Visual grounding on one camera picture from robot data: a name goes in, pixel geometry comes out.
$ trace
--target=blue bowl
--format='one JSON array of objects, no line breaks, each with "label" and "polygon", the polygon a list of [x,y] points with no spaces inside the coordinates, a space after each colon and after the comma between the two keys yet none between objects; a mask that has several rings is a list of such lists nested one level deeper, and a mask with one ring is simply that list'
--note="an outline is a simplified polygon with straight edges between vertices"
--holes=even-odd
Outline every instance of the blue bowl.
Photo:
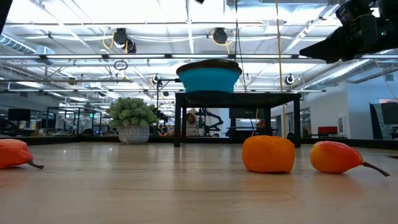
[{"label": "blue bowl", "polygon": [[241,73],[238,63],[220,59],[189,63],[177,69],[177,75],[186,93],[198,91],[233,93],[234,84]]}]

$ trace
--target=white planter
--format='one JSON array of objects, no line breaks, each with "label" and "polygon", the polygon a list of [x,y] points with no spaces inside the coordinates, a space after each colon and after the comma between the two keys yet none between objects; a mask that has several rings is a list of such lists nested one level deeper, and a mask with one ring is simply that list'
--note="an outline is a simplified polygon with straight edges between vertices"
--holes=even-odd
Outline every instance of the white planter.
[{"label": "white planter", "polygon": [[119,127],[119,140],[125,144],[144,144],[149,139],[149,126]]}]

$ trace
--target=wooden floor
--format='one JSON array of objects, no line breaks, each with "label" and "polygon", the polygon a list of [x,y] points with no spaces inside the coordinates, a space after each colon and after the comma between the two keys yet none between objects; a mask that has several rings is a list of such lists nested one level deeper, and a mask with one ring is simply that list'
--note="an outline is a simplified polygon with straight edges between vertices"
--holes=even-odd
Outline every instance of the wooden floor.
[{"label": "wooden floor", "polygon": [[321,174],[310,146],[289,175],[246,171],[239,145],[31,146],[44,170],[0,170],[1,224],[398,223],[396,151],[361,149],[359,167]]}]

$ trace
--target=green succulent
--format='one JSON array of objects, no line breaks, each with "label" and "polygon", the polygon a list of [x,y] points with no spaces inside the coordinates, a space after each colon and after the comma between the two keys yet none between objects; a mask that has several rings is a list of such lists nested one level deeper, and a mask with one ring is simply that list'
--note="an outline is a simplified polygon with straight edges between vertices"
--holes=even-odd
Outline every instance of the green succulent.
[{"label": "green succulent", "polygon": [[155,105],[147,105],[139,98],[119,98],[114,105],[106,110],[113,118],[109,122],[111,128],[121,126],[148,126],[157,122],[153,112]]}]

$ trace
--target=toy fruit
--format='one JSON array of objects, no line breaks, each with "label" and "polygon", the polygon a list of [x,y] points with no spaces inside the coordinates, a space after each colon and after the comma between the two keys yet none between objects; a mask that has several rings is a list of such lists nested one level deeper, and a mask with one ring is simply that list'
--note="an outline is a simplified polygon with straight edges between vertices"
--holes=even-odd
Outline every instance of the toy fruit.
[{"label": "toy fruit", "polygon": [[364,162],[356,149],[340,142],[317,142],[312,147],[310,158],[312,166],[321,172],[342,174],[349,169],[362,165],[379,171],[385,177],[390,176],[387,172]]},{"label": "toy fruit", "polygon": [[15,139],[0,140],[0,169],[25,163],[39,169],[44,167],[33,162],[33,156],[25,142]]},{"label": "toy fruit", "polygon": [[242,159],[250,171],[289,173],[294,163],[294,144],[277,136],[253,136],[243,143]]}]

